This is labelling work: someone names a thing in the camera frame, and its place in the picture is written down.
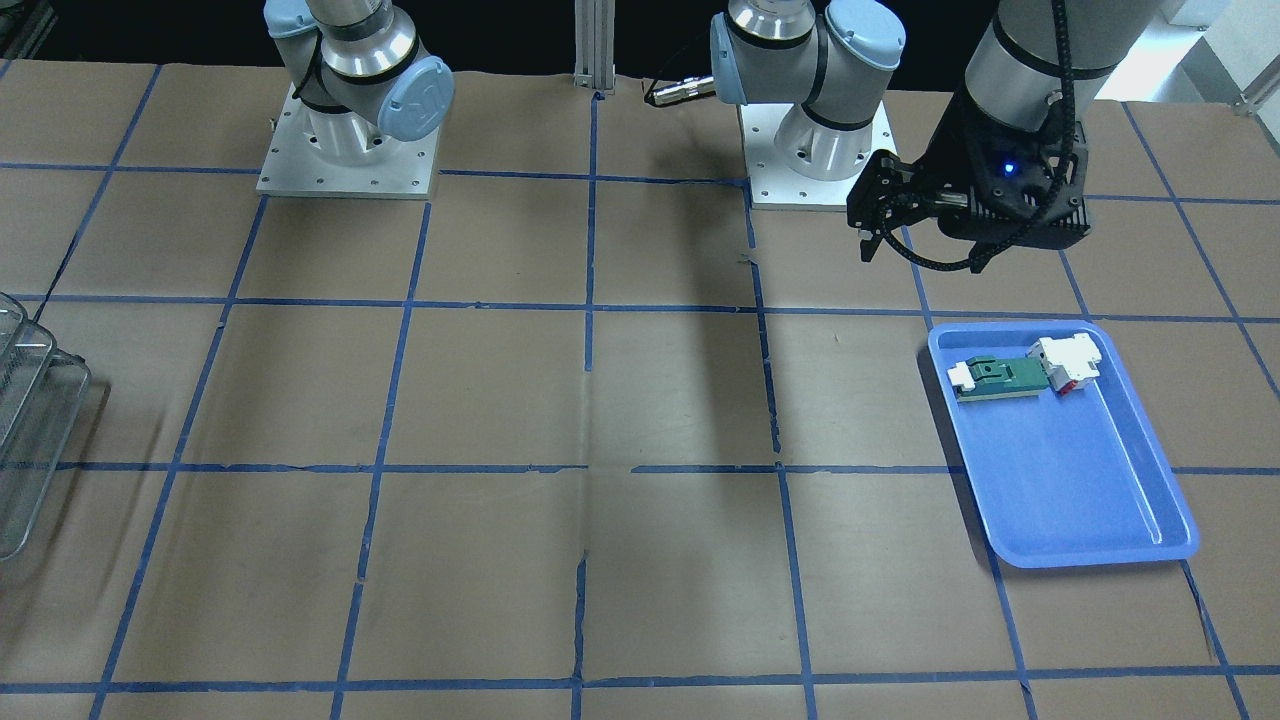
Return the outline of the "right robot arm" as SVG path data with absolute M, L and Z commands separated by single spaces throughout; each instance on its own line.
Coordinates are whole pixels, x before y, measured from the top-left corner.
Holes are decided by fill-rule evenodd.
M 303 137 L 323 160 L 366 165 L 444 124 L 452 69 L 393 1 L 266 1 L 262 18 L 303 109 Z

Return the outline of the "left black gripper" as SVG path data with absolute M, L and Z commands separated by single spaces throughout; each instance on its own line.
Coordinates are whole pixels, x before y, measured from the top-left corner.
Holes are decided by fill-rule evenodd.
M 1064 250 L 1087 237 L 1084 201 L 1088 142 L 1080 122 L 1071 127 L 1069 158 L 1061 151 L 1066 117 L 1062 101 L 1047 108 L 1039 128 L 1016 129 L 988 117 L 968 95 L 955 95 L 920 158 L 925 193 L 963 196 L 946 206 L 940 229 L 955 240 L 996 245 L 1023 227 L 1039 208 L 1047 211 L 1018 245 Z M 882 243 L 918 264 L 895 234 L 925 219 L 925 201 L 913 183 L 915 167 L 890 150 L 876 150 L 847 195 L 847 224 L 858 233 L 860 259 L 870 263 Z

